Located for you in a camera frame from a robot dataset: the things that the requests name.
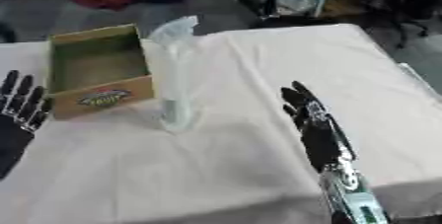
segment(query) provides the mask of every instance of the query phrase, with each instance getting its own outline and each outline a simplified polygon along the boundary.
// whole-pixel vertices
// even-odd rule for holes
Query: open cardboard box
[[[138,31],[133,25],[50,39],[49,96],[64,119],[153,98]]]

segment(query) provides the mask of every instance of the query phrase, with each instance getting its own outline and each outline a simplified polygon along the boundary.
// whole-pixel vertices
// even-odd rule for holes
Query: gray floor
[[[397,49],[397,32],[391,29],[368,31],[372,39],[383,47],[397,62],[409,64],[439,94],[442,94],[442,21],[437,18],[426,22],[429,37],[419,37],[414,27],[409,27],[410,37],[406,48]]]
[[[123,11],[84,8],[70,0],[0,0],[0,20],[10,23],[20,41],[42,40],[63,34],[135,23],[145,37],[172,19],[198,15],[199,35],[243,29],[250,13],[233,0],[186,0],[175,5],[132,5]]]

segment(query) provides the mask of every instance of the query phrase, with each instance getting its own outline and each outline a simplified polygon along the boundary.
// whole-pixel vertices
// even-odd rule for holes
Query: printed logo
[[[99,91],[95,94],[86,95],[80,99],[78,104],[96,108],[109,108],[130,95],[129,91],[124,90]]]

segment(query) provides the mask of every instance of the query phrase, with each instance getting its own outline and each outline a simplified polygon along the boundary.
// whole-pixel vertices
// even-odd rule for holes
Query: white tablecloth
[[[145,41],[146,52],[149,52]],[[156,101],[49,121],[0,184],[0,223],[328,223],[279,88],[305,83],[341,124],[396,217],[442,212],[442,110],[353,26],[227,32],[175,48],[196,124]],[[2,44],[0,75],[46,71],[46,42]]]

